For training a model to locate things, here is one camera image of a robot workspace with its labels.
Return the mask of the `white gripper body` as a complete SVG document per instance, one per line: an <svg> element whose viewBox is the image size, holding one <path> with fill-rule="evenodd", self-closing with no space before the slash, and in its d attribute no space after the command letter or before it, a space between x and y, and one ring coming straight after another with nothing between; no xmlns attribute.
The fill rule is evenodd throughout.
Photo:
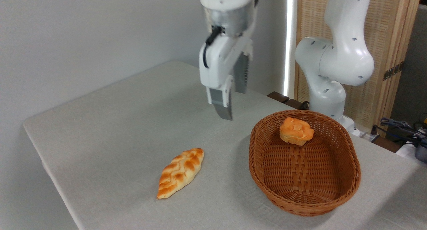
<svg viewBox="0 0 427 230"><path fill-rule="evenodd" d="M218 35L208 46L202 46L199 55L201 83L209 88L219 88L227 76L234 76L233 67L243 53L252 60L253 43L248 36Z"/></svg>

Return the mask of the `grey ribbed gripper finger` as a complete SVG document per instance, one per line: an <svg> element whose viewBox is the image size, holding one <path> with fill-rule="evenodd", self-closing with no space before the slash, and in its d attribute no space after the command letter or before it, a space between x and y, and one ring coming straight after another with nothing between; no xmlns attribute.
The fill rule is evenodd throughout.
<svg viewBox="0 0 427 230"><path fill-rule="evenodd" d="M231 87L233 83L233 77L227 76L225 83L219 88L209 88L207 90L207 98L209 104L215 107L215 111L218 116L222 119L229 121L233 120L232 104L231 104Z"/></svg>
<svg viewBox="0 0 427 230"><path fill-rule="evenodd" d="M233 71L236 92L245 94L247 91L249 64L249 56L243 53L241 53L234 64Z"/></svg>

